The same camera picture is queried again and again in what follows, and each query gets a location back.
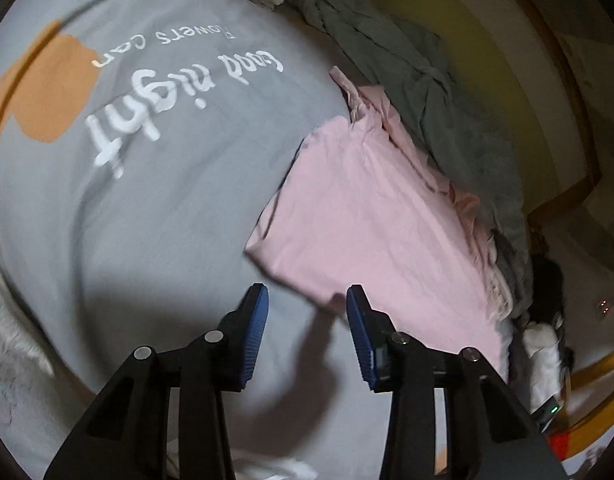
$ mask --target fabric fold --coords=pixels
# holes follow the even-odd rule
[[[478,219],[497,228],[514,248],[519,295],[513,316],[519,316],[531,304],[532,272],[513,146],[503,128],[456,83],[441,40],[381,12],[373,0],[292,1],[307,23],[336,41],[370,84],[385,88],[430,162],[480,198]]]
[[[335,67],[331,76],[351,120],[306,137],[246,253],[319,306],[340,309],[360,283],[397,329],[443,351],[476,346],[500,369],[478,198],[427,165],[382,88],[356,88]]]

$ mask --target bed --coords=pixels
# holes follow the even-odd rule
[[[52,358],[97,392],[137,346],[180,348],[265,282],[272,315],[255,380],[226,399],[230,441],[243,467],[289,460],[305,480],[377,478],[389,419],[344,321],[243,253],[307,133],[349,116],[334,65],[367,79],[295,10],[248,0],[16,0],[0,25],[0,269]],[[71,419],[28,452],[16,395],[0,434],[41,478]],[[173,454],[176,436],[173,416]]]

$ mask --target gray blanket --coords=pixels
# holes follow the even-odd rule
[[[482,200],[480,220],[497,227],[516,254],[517,303],[530,304],[532,274],[522,214],[522,187],[510,140],[461,91],[439,38],[406,20],[392,20],[372,0],[294,0],[305,20],[327,32],[371,84],[385,87],[418,147],[452,182]]]
[[[390,397],[363,383],[342,320],[243,254],[303,138],[349,114],[329,76],[345,56],[247,0],[17,0],[0,25],[0,99],[32,44],[0,131],[0,267],[68,367],[98,391],[137,346],[187,345],[265,281],[255,377],[224,399],[231,446],[319,480],[378,478]],[[54,398],[17,399],[7,441],[40,480],[64,434],[36,438],[50,424],[30,414]],[[306,480],[284,470],[262,478]]]

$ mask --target pink towel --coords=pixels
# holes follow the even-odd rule
[[[260,216],[247,254],[316,304],[341,308],[360,283],[372,306],[430,348],[474,346],[500,366],[478,198],[427,165],[381,87],[357,89],[337,67],[351,122],[306,137]]]

